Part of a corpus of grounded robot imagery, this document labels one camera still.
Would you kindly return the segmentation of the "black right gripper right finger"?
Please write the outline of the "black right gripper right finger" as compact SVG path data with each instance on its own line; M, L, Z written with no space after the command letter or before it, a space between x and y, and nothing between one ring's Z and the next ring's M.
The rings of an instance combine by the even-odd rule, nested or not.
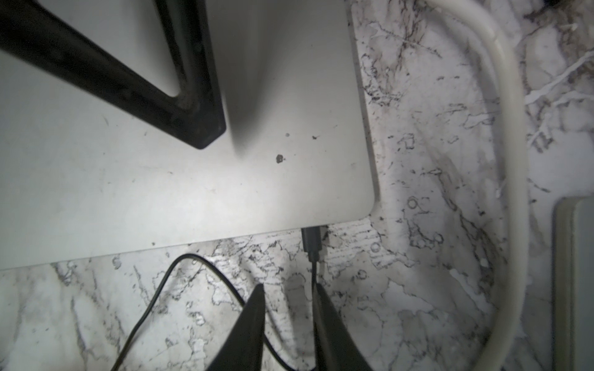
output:
M316 370L371 370L321 284L312 295Z

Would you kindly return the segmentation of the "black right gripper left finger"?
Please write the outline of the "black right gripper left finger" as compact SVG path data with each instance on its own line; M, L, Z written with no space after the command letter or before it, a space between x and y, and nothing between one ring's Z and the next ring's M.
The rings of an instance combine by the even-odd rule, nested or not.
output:
M265 337L265 290L258 284L207 370L260 370Z

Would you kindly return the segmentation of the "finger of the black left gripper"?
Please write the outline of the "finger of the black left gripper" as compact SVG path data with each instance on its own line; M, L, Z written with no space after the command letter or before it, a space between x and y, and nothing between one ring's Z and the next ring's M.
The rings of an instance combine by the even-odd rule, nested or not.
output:
M157 1L181 92L170 97L37 1L1 3L1 49L204 149L227 129L204 1Z

